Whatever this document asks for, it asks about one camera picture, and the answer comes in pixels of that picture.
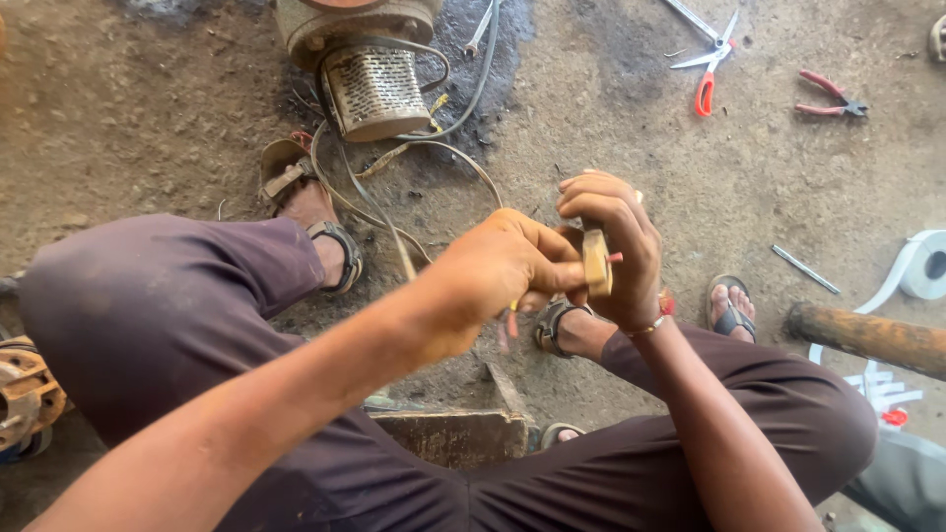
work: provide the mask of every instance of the wrench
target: wrench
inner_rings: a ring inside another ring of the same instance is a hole
[[[480,21],[480,27],[476,28],[476,33],[473,34],[473,39],[464,46],[464,54],[467,57],[474,58],[480,55],[480,39],[482,39],[483,33],[486,32],[486,27],[489,26],[489,21],[493,16],[493,1],[489,3],[489,7],[486,8],[486,13],[482,16]]]
[[[679,11],[680,14],[690,19],[690,22],[694,26],[700,28],[700,30],[703,31],[703,33],[706,33],[707,37],[709,37],[709,39],[712,41],[712,44],[714,46],[716,46],[717,48],[722,48],[726,44],[726,40],[722,39],[719,36],[719,33],[716,33],[716,31],[714,31],[713,28],[707,25],[707,23],[700,20],[700,17],[694,15],[693,12],[687,9],[686,6],[684,6],[683,4],[680,4],[676,0],[667,0],[667,3],[673,6],[674,9]]]

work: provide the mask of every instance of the wrist bracelet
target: wrist bracelet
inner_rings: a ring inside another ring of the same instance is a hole
[[[634,332],[625,332],[624,334],[626,334],[628,338],[634,338],[635,336],[638,336],[641,334],[648,334],[648,333],[654,332],[655,330],[657,330],[657,328],[663,325],[663,322],[666,321],[667,316],[674,315],[676,302],[674,301],[673,295],[670,293],[670,289],[667,287],[664,287],[663,290],[660,291],[660,295],[658,297],[659,297],[659,304],[660,304],[660,314],[657,316],[657,319],[654,320],[654,324],[648,328],[645,328],[644,330],[638,330]]]

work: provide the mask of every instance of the knee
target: knee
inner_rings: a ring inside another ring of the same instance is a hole
[[[818,484],[827,488],[815,496],[819,502],[870,465],[879,425],[870,403],[846,382],[836,382],[833,390],[818,402],[821,404],[812,429],[821,459],[814,471],[821,477]]]
[[[156,215],[107,223],[41,248],[21,283],[26,333],[40,344],[53,331],[101,330],[118,315],[139,314],[135,294],[161,268],[160,258],[145,253],[148,242],[173,220]]]

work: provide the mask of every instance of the spanner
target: spanner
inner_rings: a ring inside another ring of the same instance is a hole
[[[480,21],[480,27],[476,28],[476,33],[473,34],[473,39],[464,46],[464,53],[467,57],[476,57],[480,55],[480,39],[482,39],[483,33],[486,32],[486,27],[489,26],[489,20],[493,17],[493,2],[489,3],[489,7],[486,8],[486,13],[482,16]]]

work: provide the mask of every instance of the dirt floor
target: dirt floor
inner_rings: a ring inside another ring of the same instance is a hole
[[[447,0],[437,21],[434,45],[456,70],[444,123],[465,106],[479,68],[459,48],[485,5]],[[736,7],[688,5],[719,29]],[[692,96],[702,70],[668,66],[702,53],[705,42],[666,3],[509,0],[497,72],[480,110],[451,142],[484,165],[508,205],[548,224],[559,223],[553,201],[560,179],[581,168],[624,177],[644,192],[665,238],[664,278],[684,321],[704,324],[707,283],[733,273],[752,292],[760,342],[803,353],[807,344],[783,330],[794,302],[853,309],[881,285],[906,238],[946,228],[946,69],[925,54],[946,2],[742,0],[739,8],[738,48],[717,69],[713,116],[700,118]],[[0,58],[0,275],[25,268],[44,244],[129,216],[215,220],[225,199],[225,222],[264,218],[255,199],[260,150],[292,131],[311,131],[315,118],[292,101],[293,81],[304,96],[307,89],[268,7],[0,0],[0,14],[9,35]],[[677,57],[663,55],[682,48],[688,51]],[[794,112],[798,102],[831,102],[798,76],[800,68],[829,75],[868,102],[869,119]],[[353,164],[388,148],[363,147]],[[334,151],[324,153],[334,161],[329,171],[341,175]],[[471,172],[439,152],[410,152],[373,179],[382,204],[432,255],[492,208]],[[363,242],[367,282],[338,298],[310,297],[273,320],[278,329],[318,335],[401,282],[386,235],[343,221]],[[842,293],[832,295],[776,256],[774,243]],[[946,328],[944,310],[946,300],[897,293],[875,313]],[[15,311],[15,303],[0,305],[0,322],[18,332]],[[520,327],[531,323],[522,318]],[[475,349],[495,345],[484,337]],[[597,429],[665,412],[659,400],[593,364],[546,356],[527,338],[501,363],[540,423]],[[825,364],[842,375],[864,368],[863,360],[835,352]],[[925,393],[904,405],[904,429],[946,445],[944,384],[895,374],[908,390]],[[471,353],[396,383],[392,395],[499,405]],[[0,467],[0,531],[19,530],[104,450],[78,413],[55,431],[45,454]],[[837,512],[846,530],[867,527],[865,512],[841,496],[818,510]]]

